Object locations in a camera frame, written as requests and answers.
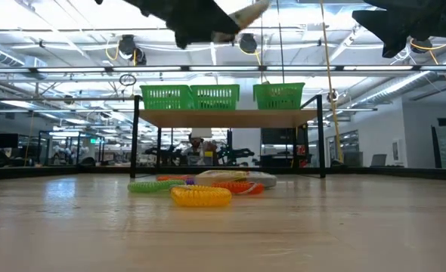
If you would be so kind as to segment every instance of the green plastic basket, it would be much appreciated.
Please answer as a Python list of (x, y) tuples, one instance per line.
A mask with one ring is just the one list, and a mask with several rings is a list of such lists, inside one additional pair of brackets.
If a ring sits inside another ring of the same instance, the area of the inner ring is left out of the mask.
[(235, 110), (240, 99), (239, 85), (192, 85), (197, 110)]
[(305, 83), (260, 84), (253, 86), (253, 100), (259, 110), (297, 110)]
[(194, 108), (187, 85), (141, 85), (146, 110), (189, 110)]

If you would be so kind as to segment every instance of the orange toy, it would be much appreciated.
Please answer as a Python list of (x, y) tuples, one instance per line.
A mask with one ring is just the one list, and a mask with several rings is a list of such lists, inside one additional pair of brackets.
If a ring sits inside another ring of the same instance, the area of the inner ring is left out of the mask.
[(188, 175), (160, 175), (157, 181), (186, 181), (190, 176)]
[(230, 190), (232, 193), (238, 194), (259, 194), (264, 190), (263, 184), (256, 184), (253, 182), (215, 182), (213, 187), (225, 188)]

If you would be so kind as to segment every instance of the wooden shelf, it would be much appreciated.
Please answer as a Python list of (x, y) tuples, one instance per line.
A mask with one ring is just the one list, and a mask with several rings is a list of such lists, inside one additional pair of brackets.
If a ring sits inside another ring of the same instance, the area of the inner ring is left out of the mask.
[(159, 128), (295, 128), (317, 110), (141, 110)]

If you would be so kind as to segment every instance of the ceiling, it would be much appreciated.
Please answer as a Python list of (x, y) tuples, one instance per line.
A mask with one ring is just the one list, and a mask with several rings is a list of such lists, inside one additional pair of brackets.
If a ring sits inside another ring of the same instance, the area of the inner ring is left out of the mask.
[[(227, 13), (251, 5), (251, 0), (216, 0)], [(244, 54), (238, 45), (194, 44), (187, 50), (175, 46), (174, 33), (166, 29), (165, 23), (156, 17), (144, 17), (140, 11), (122, 0), (105, 0), (97, 5), (94, 0), (0, 0), (0, 49), (20, 58), (36, 57), (47, 66), (131, 66), (130, 61), (118, 57), (115, 47), (122, 35), (132, 34), (140, 49), (147, 57), (148, 66), (180, 65), (325, 65), (325, 46), (322, 31), (322, 17), (318, 1), (299, 4), (296, 0), (280, 0), (267, 10), (261, 20), (243, 32), (251, 32), (259, 44), (255, 55)], [(400, 57), (381, 57), (382, 42), (371, 32), (361, 28), (352, 19), (354, 10), (370, 9), (371, 6), (356, 0), (325, 1), (325, 22), (331, 65), (408, 65), (428, 63), (428, 54), (415, 54), (409, 48)], [(434, 45), (446, 44), (446, 39), (433, 39)], [(440, 55), (446, 48), (435, 53)], [(133, 87), (123, 87), (117, 81), (111, 82), (107, 75), (60, 73), (49, 75), (42, 81), (20, 75), (0, 74), (0, 81), (15, 87), (10, 91), (5, 86), (0, 97), (29, 97), (36, 88), (44, 97), (128, 97), (138, 92), (138, 85), (160, 84), (240, 84), (252, 79), (260, 82), (259, 73), (247, 75), (239, 73), (139, 73), (138, 83)], [(271, 83), (282, 82), (279, 73), (266, 75)], [(354, 92), (362, 95), (371, 87), (390, 79), (383, 74), (335, 76), (333, 87), (340, 94)], [(329, 90), (327, 77), (318, 75), (299, 76), (287, 74), (285, 82), (305, 82), (302, 100), (307, 100)], [(251, 88), (242, 88), (251, 95)], [(131, 109), (132, 101), (105, 101), (97, 103), (63, 102), (33, 104), (34, 107)], [(13, 105), (2, 105), (12, 108)], [(130, 125), (131, 115), (116, 121)], [(88, 122), (96, 122), (92, 116), (77, 117)]]

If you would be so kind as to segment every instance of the ceiling duct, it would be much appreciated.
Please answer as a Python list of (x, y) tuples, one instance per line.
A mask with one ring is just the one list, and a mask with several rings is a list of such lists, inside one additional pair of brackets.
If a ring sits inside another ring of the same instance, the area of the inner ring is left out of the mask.
[[(440, 65), (446, 65), (446, 53), (437, 57)], [(362, 107), (366, 104), (380, 104), (385, 101), (399, 97), (403, 94), (421, 88), (430, 82), (435, 82), (439, 79), (437, 72), (426, 71), (421, 73), (411, 74), (409, 76), (391, 79), (382, 85), (368, 91), (365, 98), (358, 100), (358, 102), (350, 105), (351, 107)]]
[[(9, 67), (46, 67), (47, 64), (37, 57), (26, 56), (9, 51), (0, 45), (0, 64)], [(46, 74), (33, 73), (26, 75), (36, 79), (45, 79)]]

